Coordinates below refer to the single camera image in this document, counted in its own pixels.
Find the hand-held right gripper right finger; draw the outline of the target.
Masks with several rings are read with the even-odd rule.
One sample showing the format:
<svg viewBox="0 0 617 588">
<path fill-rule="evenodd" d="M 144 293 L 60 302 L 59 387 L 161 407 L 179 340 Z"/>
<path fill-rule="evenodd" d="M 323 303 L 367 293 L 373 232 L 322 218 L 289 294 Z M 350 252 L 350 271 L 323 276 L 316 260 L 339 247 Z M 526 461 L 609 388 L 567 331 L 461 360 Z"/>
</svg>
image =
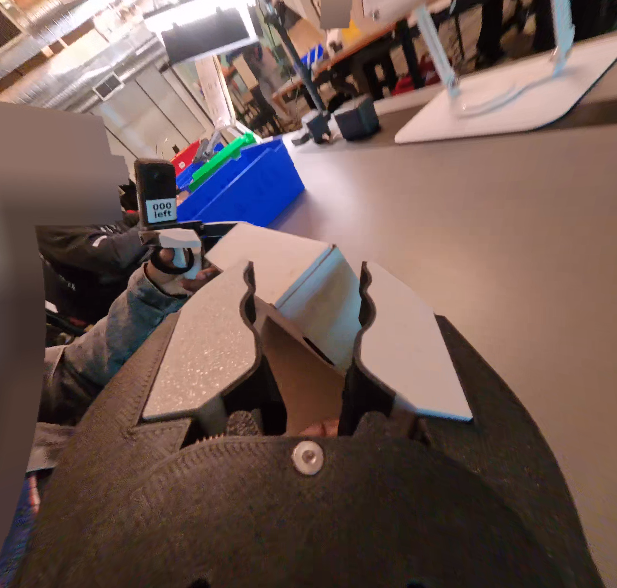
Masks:
<svg viewBox="0 0 617 588">
<path fill-rule="evenodd" d="M 346 376 L 344 418 L 393 409 L 459 422 L 471 408 L 434 310 L 403 281 L 373 261 L 360 273 L 360 329 Z"/>
</svg>

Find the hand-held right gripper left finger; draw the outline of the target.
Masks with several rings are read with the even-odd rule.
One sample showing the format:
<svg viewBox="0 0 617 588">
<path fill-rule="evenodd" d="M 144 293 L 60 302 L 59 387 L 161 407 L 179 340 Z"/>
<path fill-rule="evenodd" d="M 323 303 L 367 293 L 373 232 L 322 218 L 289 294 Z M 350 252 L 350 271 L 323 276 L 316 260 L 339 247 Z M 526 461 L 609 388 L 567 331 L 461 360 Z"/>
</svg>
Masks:
<svg viewBox="0 0 617 588">
<path fill-rule="evenodd" d="M 227 427 L 228 397 L 260 368 L 253 263 L 239 260 L 182 306 L 143 408 L 145 423 L 189 418 L 208 436 Z"/>
</svg>

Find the white cardboard box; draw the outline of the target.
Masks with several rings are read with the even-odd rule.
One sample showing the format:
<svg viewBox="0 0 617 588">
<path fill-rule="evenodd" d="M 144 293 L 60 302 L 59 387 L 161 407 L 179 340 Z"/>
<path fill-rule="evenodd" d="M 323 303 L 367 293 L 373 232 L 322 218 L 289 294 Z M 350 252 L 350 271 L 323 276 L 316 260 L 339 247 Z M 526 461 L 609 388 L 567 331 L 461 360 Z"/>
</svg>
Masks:
<svg viewBox="0 0 617 588">
<path fill-rule="evenodd" d="M 336 245 L 240 222 L 207 253 L 254 266 L 255 327 L 287 411 L 286 434 L 333 422 L 360 329 L 359 278 Z"/>
</svg>

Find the person's left hand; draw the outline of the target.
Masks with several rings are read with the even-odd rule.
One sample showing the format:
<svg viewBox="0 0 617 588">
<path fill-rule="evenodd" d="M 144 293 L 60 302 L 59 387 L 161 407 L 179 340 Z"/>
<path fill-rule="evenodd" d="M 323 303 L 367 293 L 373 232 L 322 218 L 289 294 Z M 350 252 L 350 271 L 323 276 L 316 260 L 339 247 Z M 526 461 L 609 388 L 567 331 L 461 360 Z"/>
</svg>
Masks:
<svg viewBox="0 0 617 588">
<path fill-rule="evenodd" d="M 178 273 L 180 268 L 174 264 L 174 257 L 174 249 L 157 249 L 150 255 L 144 271 L 149 281 L 168 296 L 190 296 L 220 275 L 220 270 L 210 266 L 202 268 L 195 278 L 189 279 L 185 274 Z"/>
</svg>

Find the small blue plastic bin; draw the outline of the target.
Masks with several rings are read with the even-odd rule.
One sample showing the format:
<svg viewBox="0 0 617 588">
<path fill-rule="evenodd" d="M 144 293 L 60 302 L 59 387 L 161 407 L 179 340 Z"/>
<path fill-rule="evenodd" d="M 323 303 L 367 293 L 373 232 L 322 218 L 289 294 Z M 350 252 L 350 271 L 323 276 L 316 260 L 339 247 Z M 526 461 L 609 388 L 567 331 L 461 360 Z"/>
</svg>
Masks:
<svg viewBox="0 0 617 588">
<path fill-rule="evenodd" d="M 191 162 L 176 176 L 176 187 L 178 190 L 187 190 L 193 181 L 194 173 L 204 165 L 203 162 Z"/>
</svg>

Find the red plastic bin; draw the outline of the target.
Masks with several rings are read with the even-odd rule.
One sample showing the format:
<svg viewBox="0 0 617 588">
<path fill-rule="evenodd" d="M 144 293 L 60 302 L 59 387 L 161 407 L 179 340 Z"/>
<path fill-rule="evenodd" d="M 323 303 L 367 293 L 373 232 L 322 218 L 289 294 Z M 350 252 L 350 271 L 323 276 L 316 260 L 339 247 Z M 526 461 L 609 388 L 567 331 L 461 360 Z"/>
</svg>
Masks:
<svg viewBox="0 0 617 588">
<path fill-rule="evenodd" d="M 174 166 L 176 176 L 179 176 L 193 161 L 196 156 L 197 150 L 201 144 L 200 140 L 196 140 L 189 146 L 185 147 L 170 160 Z"/>
</svg>

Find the green plastic bin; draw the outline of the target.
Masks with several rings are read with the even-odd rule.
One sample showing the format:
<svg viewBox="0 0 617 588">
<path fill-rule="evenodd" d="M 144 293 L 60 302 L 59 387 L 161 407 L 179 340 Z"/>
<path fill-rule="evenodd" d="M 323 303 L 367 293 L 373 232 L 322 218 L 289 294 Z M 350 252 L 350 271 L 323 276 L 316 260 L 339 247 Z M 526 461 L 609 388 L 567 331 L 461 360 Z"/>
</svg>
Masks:
<svg viewBox="0 0 617 588">
<path fill-rule="evenodd" d="M 190 193 L 195 192 L 229 160 L 239 159 L 242 149 L 255 143 L 257 143 L 256 136 L 251 131 L 248 131 L 215 152 L 209 159 L 201 159 L 201 156 L 196 154 L 191 163 L 191 180 L 186 186 L 187 191 Z"/>
</svg>

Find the large blue plastic bin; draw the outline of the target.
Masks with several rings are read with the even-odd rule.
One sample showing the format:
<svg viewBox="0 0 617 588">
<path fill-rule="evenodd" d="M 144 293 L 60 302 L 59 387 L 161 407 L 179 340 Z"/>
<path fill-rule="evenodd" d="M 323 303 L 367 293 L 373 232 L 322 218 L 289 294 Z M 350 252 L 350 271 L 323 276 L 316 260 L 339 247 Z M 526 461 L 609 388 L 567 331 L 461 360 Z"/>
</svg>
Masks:
<svg viewBox="0 0 617 588">
<path fill-rule="evenodd" d="M 305 186 L 281 138 L 244 147 L 179 204 L 180 222 L 247 222 L 269 228 Z"/>
</svg>

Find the white air vent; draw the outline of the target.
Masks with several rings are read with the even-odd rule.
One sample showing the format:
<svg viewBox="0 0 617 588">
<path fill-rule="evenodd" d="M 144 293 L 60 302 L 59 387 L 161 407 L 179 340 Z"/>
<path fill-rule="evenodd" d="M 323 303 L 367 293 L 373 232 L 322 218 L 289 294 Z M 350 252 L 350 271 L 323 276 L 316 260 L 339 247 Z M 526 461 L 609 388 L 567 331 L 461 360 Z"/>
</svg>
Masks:
<svg viewBox="0 0 617 588">
<path fill-rule="evenodd" d="M 124 86 L 125 83 L 123 83 L 121 78 L 115 72 L 112 72 L 94 85 L 92 91 L 101 101 L 107 101 Z"/>
</svg>

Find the white poster board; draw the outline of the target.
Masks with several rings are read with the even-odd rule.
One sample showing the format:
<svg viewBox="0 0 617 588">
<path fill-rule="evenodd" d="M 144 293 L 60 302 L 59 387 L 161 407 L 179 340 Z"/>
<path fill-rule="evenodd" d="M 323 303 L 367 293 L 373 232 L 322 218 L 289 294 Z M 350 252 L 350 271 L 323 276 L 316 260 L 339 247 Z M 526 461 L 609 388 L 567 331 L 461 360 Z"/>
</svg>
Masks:
<svg viewBox="0 0 617 588">
<path fill-rule="evenodd" d="M 196 60 L 196 72 L 214 127 L 216 129 L 235 127 L 235 109 L 218 57 L 208 56 Z"/>
</svg>

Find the black light stand clamp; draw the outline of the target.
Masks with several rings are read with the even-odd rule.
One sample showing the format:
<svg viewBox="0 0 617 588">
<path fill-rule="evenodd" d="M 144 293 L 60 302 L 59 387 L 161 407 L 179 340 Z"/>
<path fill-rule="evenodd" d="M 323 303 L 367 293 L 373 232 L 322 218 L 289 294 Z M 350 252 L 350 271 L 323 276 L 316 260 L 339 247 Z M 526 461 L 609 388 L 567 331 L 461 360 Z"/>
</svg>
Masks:
<svg viewBox="0 0 617 588">
<path fill-rule="evenodd" d="M 328 110 L 313 109 L 306 113 L 302 119 L 302 133 L 291 142 L 294 147 L 299 147 L 312 141 L 317 145 L 330 145 L 335 136 L 329 127 L 331 113 Z"/>
</svg>

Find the black light stand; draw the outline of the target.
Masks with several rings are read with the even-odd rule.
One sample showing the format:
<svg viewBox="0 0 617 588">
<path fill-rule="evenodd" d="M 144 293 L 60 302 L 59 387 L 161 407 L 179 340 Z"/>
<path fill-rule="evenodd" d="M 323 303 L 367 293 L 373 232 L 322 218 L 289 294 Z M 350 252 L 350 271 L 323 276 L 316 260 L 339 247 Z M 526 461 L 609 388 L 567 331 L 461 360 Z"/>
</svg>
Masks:
<svg viewBox="0 0 617 588">
<path fill-rule="evenodd" d="M 274 29 L 289 55 L 292 67 L 304 86 L 310 100 L 308 105 L 323 114 L 329 111 L 323 102 L 317 86 L 313 82 L 310 68 L 302 61 L 301 55 L 291 38 L 291 30 L 298 23 L 308 23 L 295 9 L 283 0 L 257 0 L 262 11 L 262 17 L 268 30 Z"/>
</svg>

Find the black cube block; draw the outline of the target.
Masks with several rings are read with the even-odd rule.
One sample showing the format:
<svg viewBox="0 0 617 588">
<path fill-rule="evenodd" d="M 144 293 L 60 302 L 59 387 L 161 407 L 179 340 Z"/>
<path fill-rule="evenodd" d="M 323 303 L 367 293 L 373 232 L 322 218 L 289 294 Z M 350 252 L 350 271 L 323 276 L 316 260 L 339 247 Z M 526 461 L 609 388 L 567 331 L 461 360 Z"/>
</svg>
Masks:
<svg viewBox="0 0 617 588">
<path fill-rule="evenodd" d="M 333 117 L 347 142 L 371 138 L 381 130 L 374 100 L 367 94 L 345 102 L 334 111 Z"/>
</svg>

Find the wooden background table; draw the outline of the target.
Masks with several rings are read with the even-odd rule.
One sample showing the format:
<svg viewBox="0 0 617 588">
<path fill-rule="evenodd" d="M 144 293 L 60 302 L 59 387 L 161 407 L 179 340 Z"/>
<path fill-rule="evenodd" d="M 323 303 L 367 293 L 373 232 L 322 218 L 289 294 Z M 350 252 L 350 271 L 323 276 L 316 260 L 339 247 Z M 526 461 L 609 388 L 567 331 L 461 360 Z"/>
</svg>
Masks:
<svg viewBox="0 0 617 588">
<path fill-rule="evenodd" d="M 311 73 L 313 85 L 319 89 L 330 84 L 337 92 L 355 96 L 368 93 L 374 99 L 382 98 L 379 93 L 383 86 L 396 84 L 396 72 L 390 59 L 390 51 L 400 44 L 399 27 L 406 21 L 391 23 L 378 31 L 367 34 L 355 43 L 335 53 L 331 58 L 322 59 Z M 386 68 L 384 79 L 377 74 L 366 75 L 365 64 L 383 58 Z"/>
</svg>

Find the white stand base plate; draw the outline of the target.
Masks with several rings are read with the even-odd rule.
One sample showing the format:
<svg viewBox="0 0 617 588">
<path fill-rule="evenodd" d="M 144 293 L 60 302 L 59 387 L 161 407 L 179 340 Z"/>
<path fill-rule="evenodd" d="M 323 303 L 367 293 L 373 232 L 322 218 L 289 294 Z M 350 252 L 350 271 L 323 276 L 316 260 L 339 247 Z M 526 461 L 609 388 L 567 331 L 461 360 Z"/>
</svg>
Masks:
<svg viewBox="0 0 617 588">
<path fill-rule="evenodd" d="M 442 90 L 394 137 L 397 145 L 488 137 L 540 129 L 565 116 L 616 67 L 616 33 L 575 44 L 559 72 L 551 54 L 464 76 Z"/>
</svg>

